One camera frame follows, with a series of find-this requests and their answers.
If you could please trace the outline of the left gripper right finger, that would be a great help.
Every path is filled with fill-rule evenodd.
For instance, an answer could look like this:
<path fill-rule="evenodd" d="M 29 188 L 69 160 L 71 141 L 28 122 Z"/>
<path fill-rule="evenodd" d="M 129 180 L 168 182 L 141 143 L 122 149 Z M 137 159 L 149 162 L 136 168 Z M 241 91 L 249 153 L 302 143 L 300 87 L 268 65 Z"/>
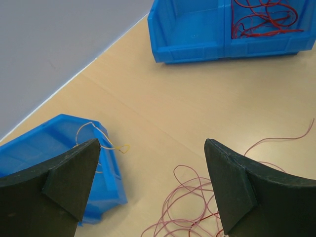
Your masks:
<path fill-rule="evenodd" d="M 315 180 L 268 167 L 214 139 L 205 141 L 204 152 L 226 235 L 315 236 Z"/>

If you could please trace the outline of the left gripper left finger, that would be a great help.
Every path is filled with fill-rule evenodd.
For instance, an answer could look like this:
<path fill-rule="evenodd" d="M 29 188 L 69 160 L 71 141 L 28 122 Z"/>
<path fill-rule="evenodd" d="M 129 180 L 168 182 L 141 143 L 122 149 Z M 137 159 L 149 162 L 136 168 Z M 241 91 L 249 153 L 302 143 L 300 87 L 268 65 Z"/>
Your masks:
<path fill-rule="evenodd" d="M 83 220 L 100 154 L 98 139 L 0 176 L 2 237 L 73 237 Z"/>

